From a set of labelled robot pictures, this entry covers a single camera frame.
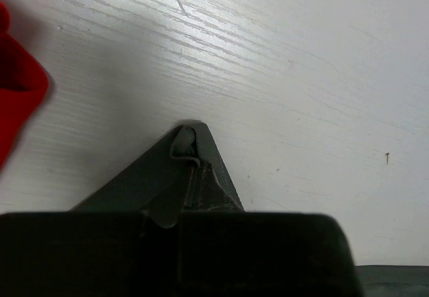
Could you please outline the dark green t-shirt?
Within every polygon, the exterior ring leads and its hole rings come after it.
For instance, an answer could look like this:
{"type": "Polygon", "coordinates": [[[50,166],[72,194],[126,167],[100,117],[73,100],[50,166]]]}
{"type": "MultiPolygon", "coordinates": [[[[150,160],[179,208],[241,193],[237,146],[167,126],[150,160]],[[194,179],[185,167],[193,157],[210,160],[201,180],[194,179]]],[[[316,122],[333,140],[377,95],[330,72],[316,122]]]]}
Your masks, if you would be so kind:
{"type": "MultiPolygon", "coordinates": [[[[175,235],[186,213],[247,213],[208,126],[181,125],[76,206],[79,212],[140,212],[175,235]]],[[[355,271],[362,296],[427,296],[428,268],[364,265],[355,271]]]]}

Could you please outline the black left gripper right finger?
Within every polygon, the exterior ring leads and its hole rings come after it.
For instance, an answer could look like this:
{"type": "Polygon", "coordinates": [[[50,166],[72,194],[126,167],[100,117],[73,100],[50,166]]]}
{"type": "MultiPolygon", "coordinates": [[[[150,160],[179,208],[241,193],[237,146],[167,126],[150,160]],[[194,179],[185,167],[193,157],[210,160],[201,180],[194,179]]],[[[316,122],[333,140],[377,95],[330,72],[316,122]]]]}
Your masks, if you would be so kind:
{"type": "Polygon", "coordinates": [[[362,296],[330,216],[186,213],[178,221],[181,296],[362,296]]]}

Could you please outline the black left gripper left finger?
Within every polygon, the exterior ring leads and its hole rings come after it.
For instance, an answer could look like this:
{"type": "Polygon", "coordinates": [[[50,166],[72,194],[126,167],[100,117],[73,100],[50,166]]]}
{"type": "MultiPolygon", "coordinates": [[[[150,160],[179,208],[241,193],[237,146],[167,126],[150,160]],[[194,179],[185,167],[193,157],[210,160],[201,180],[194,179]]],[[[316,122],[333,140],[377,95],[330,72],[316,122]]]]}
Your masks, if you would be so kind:
{"type": "Polygon", "coordinates": [[[174,240],[143,213],[7,213],[1,295],[172,296],[174,240]]]}

